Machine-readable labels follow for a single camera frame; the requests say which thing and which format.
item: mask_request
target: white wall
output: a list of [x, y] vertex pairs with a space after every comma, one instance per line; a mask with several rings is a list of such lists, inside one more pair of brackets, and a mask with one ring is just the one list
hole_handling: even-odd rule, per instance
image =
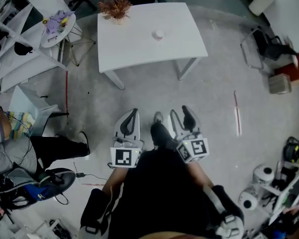
[[278, 0], [264, 11], [274, 33], [289, 36], [299, 52], [299, 0]]

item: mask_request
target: white cylinder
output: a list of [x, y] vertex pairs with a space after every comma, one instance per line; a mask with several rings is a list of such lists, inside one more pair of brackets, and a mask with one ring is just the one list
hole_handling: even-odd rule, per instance
[[249, 5], [249, 10], [256, 16], [259, 16], [269, 7], [275, 0], [253, 0]]

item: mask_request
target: table leg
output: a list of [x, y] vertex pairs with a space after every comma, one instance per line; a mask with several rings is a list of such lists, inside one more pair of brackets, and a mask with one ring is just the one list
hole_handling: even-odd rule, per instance
[[187, 65], [184, 67], [183, 71], [181, 71], [178, 75], [178, 80], [181, 81], [185, 79], [186, 75], [197, 65], [201, 58], [191, 58]]
[[116, 86], [118, 86], [118, 88], [120, 90], [124, 90], [125, 89], [124, 83], [120, 80], [120, 78], [116, 75], [116, 73], [114, 71], [106, 72], [105, 74], [107, 75], [107, 77], [110, 78], [110, 80], [112, 82], [115, 83]]

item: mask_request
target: purple object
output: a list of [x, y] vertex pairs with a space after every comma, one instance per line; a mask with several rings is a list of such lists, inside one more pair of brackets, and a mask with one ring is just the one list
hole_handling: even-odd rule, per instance
[[46, 24], [46, 32], [48, 34], [56, 33], [59, 30], [60, 22], [73, 13], [73, 11], [64, 12], [63, 10], [58, 10], [54, 16], [49, 18]]

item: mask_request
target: white chair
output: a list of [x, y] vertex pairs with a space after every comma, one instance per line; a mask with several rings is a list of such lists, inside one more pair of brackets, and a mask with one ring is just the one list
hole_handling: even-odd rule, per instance
[[32, 136], [42, 136], [49, 118], [68, 115], [67, 113], [62, 113], [58, 105], [48, 105], [35, 91], [19, 85], [14, 89], [9, 111], [32, 115], [35, 120], [31, 130]]

